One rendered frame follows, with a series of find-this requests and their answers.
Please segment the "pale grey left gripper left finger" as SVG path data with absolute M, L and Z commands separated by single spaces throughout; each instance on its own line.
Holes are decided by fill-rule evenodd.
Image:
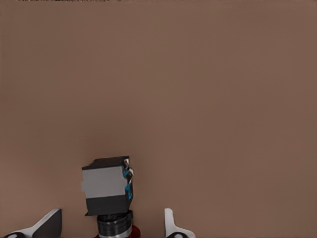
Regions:
M 62 209 L 54 208 L 31 227 L 16 230 L 2 238 L 60 238 Z

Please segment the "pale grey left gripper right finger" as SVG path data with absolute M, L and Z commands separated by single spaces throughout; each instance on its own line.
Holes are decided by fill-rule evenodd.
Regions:
M 164 234 L 165 238 L 196 238 L 192 231 L 176 226 L 171 208 L 164 209 Z

